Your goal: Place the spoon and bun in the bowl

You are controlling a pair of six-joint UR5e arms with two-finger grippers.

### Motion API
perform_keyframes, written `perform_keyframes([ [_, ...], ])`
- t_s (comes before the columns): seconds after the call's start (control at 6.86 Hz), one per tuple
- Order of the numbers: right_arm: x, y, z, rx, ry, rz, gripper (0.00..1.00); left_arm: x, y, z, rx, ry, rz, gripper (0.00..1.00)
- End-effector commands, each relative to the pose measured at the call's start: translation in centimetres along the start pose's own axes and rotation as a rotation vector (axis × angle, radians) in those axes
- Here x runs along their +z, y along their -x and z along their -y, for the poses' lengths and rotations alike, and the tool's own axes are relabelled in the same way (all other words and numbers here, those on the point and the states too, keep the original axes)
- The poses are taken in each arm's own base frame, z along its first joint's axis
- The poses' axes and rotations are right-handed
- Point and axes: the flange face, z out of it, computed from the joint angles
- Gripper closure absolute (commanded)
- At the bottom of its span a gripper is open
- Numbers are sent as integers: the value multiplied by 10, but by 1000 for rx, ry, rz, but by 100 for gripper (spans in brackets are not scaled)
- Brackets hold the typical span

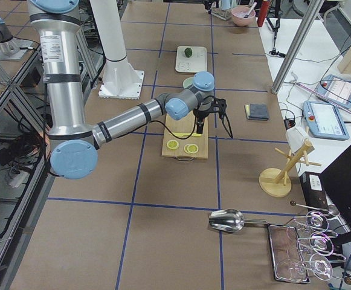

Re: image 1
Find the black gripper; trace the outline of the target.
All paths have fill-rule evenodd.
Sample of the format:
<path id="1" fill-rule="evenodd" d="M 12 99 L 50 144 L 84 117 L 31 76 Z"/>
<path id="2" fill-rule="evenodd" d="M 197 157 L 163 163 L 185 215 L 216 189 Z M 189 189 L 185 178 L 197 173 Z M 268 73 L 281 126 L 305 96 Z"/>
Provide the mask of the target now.
<path id="1" fill-rule="evenodd" d="M 201 134 L 205 126 L 205 118 L 210 114 L 212 99 L 204 100 L 200 106 L 193 110 L 196 119 L 196 133 Z"/>

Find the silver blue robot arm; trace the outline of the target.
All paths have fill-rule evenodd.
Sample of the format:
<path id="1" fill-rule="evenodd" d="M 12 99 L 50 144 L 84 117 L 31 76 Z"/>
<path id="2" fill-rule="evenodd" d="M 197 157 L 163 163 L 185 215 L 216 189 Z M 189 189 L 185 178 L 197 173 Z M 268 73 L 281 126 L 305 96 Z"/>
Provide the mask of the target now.
<path id="1" fill-rule="evenodd" d="M 144 73 L 127 60 L 115 1 L 92 1 L 91 8 L 106 58 L 102 85 L 106 97 L 138 98 Z M 161 94 L 95 125 L 85 120 L 76 36 L 80 30 L 77 1 L 29 1 L 32 26 L 40 36 L 53 125 L 49 131 L 50 163 L 56 174 L 80 179 L 97 165 L 104 143 L 145 126 L 167 114 L 180 120 L 194 112 L 202 121 L 211 111 L 214 77 L 202 71 L 177 94 Z"/>

